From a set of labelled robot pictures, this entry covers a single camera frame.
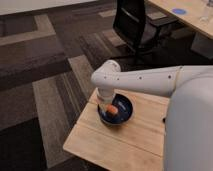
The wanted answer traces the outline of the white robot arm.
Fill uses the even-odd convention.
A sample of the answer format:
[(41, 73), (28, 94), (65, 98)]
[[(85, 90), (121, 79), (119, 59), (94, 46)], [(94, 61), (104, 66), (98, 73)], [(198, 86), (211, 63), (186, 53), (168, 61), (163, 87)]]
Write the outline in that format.
[(213, 65), (123, 72), (108, 60), (91, 82), (102, 102), (116, 89), (168, 97), (163, 171), (213, 171)]

